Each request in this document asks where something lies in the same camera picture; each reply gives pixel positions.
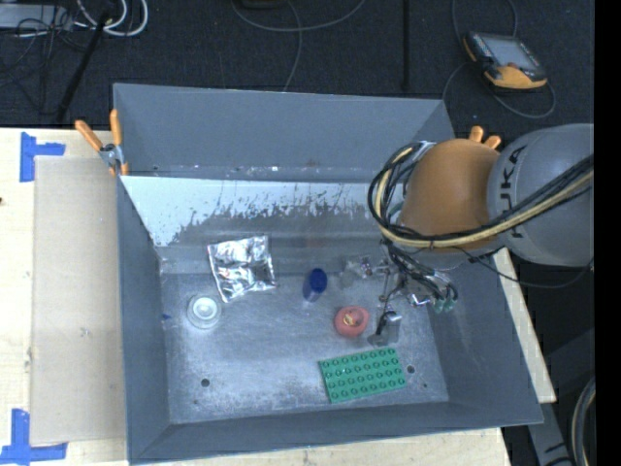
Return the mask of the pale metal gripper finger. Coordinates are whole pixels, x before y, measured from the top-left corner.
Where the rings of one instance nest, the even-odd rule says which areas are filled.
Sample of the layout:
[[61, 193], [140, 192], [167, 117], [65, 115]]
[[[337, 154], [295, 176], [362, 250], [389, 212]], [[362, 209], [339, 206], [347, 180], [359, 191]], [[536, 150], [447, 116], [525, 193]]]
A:
[[403, 317], [394, 310], [383, 313], [376, 325], [375, 332], [368, 337], [373, 347], [387, 347], [397, 344], [400, 338], [400, 329]]
[[374, 265], [368, 255], [347, 256], [342, 261], [339, 274], [340, 286], [349, 288], [356, 282], [371, 279], [374, 275]]

